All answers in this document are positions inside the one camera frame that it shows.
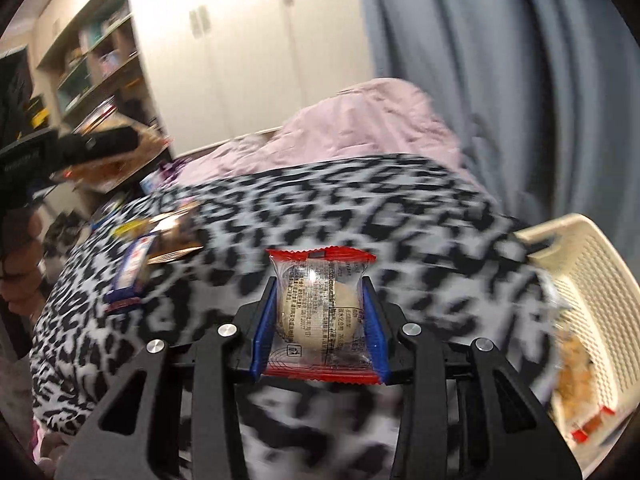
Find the person left hand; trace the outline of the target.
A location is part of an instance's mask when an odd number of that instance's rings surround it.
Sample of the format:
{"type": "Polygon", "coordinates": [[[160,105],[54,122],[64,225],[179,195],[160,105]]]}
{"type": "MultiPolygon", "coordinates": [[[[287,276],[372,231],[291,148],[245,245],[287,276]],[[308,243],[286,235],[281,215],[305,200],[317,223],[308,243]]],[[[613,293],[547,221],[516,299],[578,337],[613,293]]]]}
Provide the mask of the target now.
{"type": "Polygon", "coordinates": [[[44,305],[39,263],[42,222],[32,208],[10,210],[1,227],[1,297],[15,314],[33,318],[44,305]]]}

